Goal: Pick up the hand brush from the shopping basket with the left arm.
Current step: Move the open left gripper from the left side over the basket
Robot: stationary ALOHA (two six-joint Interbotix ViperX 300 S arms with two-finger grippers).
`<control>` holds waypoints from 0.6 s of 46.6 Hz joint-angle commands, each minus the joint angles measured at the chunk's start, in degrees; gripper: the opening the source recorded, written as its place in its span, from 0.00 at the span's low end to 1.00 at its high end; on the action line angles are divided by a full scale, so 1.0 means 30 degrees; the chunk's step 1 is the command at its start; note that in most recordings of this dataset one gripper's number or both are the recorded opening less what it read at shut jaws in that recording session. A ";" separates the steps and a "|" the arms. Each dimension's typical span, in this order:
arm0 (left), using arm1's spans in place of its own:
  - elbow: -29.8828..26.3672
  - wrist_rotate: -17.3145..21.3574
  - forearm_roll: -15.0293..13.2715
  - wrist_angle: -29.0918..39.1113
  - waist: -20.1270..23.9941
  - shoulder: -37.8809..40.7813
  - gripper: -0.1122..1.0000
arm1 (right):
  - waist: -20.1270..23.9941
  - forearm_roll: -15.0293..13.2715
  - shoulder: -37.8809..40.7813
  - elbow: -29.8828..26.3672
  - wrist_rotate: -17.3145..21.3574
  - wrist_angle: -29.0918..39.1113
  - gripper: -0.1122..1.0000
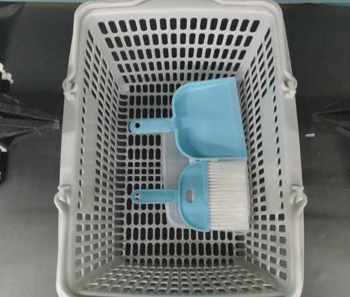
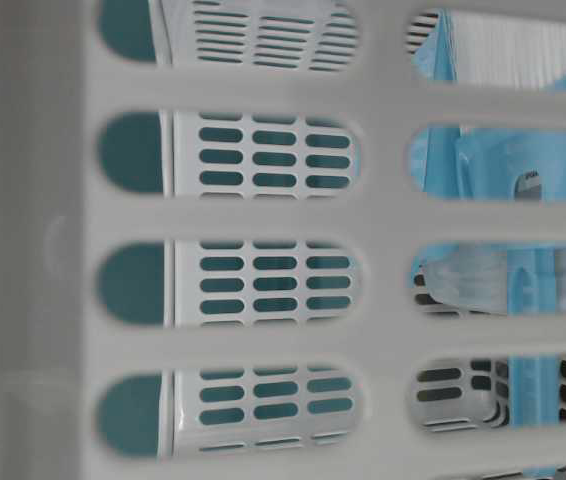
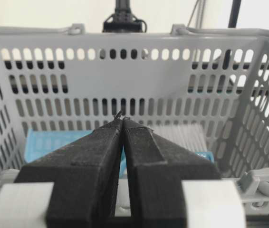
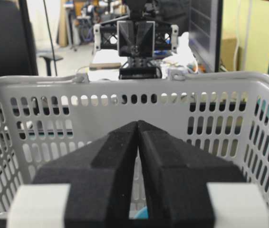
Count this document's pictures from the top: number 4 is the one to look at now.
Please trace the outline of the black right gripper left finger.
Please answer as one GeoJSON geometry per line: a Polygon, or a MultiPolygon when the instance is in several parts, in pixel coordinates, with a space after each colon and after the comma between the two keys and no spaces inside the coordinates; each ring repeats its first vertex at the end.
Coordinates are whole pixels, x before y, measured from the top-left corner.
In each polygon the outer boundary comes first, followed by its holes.
{"type": "Polygon", "coordinates": [[[18,189],[7,227],[106,228],[127,220],[137,146],[137,122],[130,122],[44,164],[18,189]]]}

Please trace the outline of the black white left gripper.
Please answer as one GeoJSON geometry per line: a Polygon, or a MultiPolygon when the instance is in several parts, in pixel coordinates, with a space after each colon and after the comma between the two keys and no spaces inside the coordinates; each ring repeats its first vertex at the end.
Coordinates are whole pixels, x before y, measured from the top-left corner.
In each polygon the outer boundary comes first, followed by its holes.
{"type": "Polygon", "coordinates": [[[156,51],[177,52],[179,27],[157,18],[154,0],[124,0],[127,13],[94,25],[95,51],[116,50],[127,62],[119,68],[119,79],[161,78],[151,63],[156,51]]]}

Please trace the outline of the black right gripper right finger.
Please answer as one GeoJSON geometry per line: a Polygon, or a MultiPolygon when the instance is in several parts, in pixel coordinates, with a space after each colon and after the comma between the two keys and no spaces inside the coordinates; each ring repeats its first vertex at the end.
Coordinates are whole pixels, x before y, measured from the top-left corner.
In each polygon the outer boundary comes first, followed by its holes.
{"type": "Polygon", "coordinates": [[[145,121],[138,134],[151,219],[171,228],[269,228],[258,186],[237,165],[145,121]]]}

